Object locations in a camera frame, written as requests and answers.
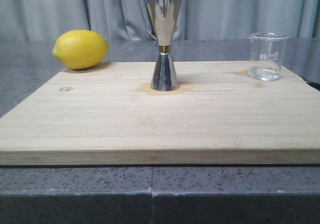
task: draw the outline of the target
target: cutting board edge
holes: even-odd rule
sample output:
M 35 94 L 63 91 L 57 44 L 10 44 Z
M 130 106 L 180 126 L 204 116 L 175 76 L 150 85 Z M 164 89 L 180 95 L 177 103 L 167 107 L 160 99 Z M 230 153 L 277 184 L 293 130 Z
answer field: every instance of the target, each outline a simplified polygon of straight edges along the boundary
M 0 152 L 0 165 L 320 164 L 320 149 Z

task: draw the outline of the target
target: curtain fold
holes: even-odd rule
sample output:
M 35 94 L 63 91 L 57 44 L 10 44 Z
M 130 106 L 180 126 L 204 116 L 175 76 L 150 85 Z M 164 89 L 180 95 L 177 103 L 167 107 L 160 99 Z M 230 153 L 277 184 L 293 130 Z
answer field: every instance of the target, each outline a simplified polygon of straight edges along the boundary
M 0 0 L 1 40 L 55 40 L 90 29 L 107 40 L 155 40 L 145 0 Z M 183 0 L 174 39 L 320 36 L 319 0 Z

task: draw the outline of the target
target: water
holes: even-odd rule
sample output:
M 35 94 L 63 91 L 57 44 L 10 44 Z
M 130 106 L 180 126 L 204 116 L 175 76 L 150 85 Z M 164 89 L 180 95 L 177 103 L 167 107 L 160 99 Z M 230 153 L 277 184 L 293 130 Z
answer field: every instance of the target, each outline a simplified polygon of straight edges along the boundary
M 248 70 L 251 78 L 263 81 L 276 80 L 280 77 L 280 71 L 276 67 L 258 67 L 254 66 Z

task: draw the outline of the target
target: brass band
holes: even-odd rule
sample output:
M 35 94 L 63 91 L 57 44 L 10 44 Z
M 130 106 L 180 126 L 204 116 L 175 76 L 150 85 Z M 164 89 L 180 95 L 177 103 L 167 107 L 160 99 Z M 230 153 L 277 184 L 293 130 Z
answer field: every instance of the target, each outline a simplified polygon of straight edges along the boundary
M 160 53 L 169 53 L 170 52 L 170 45 L 168 46 L 159 46 Z

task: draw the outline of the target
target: jigger large cup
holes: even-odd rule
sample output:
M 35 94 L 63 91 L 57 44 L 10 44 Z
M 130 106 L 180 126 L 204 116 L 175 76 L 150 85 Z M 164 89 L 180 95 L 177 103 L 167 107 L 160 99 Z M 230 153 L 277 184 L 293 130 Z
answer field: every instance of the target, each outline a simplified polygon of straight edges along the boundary
M 170 45 L 182 0 L 145 0 L 151 24 L 159 45 L 151 88 L 171 91 L 179 88 L 179 81 L 170 53 Z

